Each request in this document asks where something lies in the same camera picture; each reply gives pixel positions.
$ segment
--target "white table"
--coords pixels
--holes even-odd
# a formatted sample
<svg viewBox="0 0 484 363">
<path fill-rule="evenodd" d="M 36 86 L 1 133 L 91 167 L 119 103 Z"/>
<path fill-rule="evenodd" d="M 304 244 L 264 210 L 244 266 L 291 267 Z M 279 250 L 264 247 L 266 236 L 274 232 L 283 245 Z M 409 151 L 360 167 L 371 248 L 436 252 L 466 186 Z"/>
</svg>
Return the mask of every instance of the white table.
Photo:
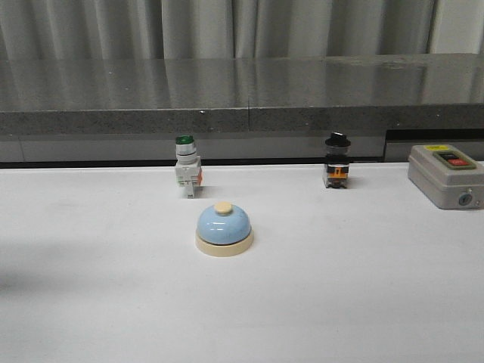
<svg viewBox="0 0 484 363">
<path fill-rule="evenodd" d="M 0 362 L 483 362 L 484 210 L 436 208 L 408 165 L 0 172 Z M 245 253 L 203 255 L 228 200 Z"/>
</svg>

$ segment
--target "gray curtain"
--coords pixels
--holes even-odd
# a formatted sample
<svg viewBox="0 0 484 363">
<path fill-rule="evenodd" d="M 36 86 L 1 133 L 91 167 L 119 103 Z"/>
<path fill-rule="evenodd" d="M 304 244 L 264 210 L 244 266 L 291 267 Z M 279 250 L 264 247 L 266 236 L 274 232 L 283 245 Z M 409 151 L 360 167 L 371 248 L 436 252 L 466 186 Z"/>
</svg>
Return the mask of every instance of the gray curtain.
<svg viewBox="0 0 484 363">
<path fill-rule="evenodd" d="M 445 52 L 462 9 L 481 47 L 484 0 L 0 0 L 0 59 Z"/>
</svg>

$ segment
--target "control box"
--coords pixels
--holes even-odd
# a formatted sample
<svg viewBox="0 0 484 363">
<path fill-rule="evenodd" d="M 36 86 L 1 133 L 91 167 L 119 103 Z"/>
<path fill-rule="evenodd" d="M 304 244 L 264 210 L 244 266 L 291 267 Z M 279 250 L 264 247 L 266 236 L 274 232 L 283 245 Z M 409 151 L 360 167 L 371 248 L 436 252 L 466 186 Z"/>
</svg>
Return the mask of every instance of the control box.
<svg viewBox="0 0 484 363">
<path fill-rule="evenodd" d="M 408 178 L 439 208 L 482 208 L 484 167 L 457 148 L 415 145 L 408 161 Z"/>
</svg>

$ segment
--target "gray countertop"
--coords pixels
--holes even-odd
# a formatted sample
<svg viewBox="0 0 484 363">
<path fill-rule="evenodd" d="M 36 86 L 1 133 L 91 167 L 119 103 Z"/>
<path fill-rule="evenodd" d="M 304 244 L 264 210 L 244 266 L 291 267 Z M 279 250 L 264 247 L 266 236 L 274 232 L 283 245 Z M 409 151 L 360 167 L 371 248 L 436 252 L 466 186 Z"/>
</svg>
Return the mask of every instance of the gray countertop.
<svg viewBox="0 0 484 363">
<path fill-rule="evenodd" d="M 0 62 L 0 135 L 484 127 L 475 54 Z"/>
</svg>

